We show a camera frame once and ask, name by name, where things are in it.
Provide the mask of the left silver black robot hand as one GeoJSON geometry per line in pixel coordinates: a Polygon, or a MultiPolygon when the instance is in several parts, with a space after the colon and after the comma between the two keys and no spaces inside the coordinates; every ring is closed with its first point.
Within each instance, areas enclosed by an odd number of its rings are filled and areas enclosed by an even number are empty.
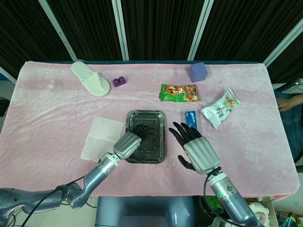
{"type": "Polygon", "coordinates": [[[122,160],[129,158],[145,140],[155,135],[154,130],[145,124],[136,125],[114,144],[114,154],[122,160]]]}

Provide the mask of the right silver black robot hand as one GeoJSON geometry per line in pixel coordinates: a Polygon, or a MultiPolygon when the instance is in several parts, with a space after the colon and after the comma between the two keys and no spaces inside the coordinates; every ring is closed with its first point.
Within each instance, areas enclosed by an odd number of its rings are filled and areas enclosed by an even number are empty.
{"type": "Polygon", "coordinates": [[[189,127],[183,122],[173,122],[173,125],[175,128],[169,128],[169,131],[176,138],[189,159],[189,161],[186,161],[182,155],[178,156],[178,160],[183,167],[201,175],[207,175],[219,167],[219,157],[206,137],[202,136],[194,127],[189,127]]]}

